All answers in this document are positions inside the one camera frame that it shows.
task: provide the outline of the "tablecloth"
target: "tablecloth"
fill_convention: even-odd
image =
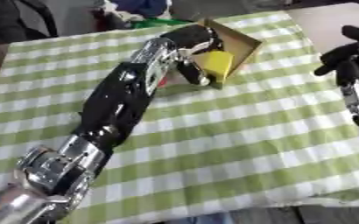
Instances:
[[[172,75],[67,223],[139,223],[319,198],[359,199],[359,128],[283,11],[218,19],[265,42],[223,90]],[[0,73],[0,185],[59,147],[97,83],[170,27],[12,44]]]

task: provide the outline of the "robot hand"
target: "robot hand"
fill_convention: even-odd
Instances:
[[[0,223],[53,223],[71,213],[113,148],[138,124],[167,72],[177,67],[190,83],[205,86],[209,79],[191,56],[222,48],[213,29],[197,24],[147,41],[89,96],[80,125],[60,149],[41,145],[18,161],[14,180],[0,190]]]
[[[324,75],[335,70],[336,85],[341,89],[346,106],[359,126],[359,28],[346,25],[342,34],[357,42],[335,48],[321,56],[324,64],[314,74]]]

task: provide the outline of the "yellow block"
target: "yellow block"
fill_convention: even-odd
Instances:
[[[223,84],[229,74],[233,58],[233,54],[229,52],[209,52],[201,68],[212,74],[216,78],[216,82]]]

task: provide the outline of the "open cardboard box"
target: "open cardboard box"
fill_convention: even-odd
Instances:
[[[257,53],[263,44],[260,40],[251,38],[208,18],[200,20],[198,24],[213,28],[224,43],[224,51],[234,55],[233,64],[229,70],[228,76],[241,70],[246,62]],[[196,63],[201,67],[205,58],[204,53],[194,56]]]

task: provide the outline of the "person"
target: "person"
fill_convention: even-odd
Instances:
[[[13,0],[0,0],[0,44],[26,40],[25,31],[18,23],[20,13]]]

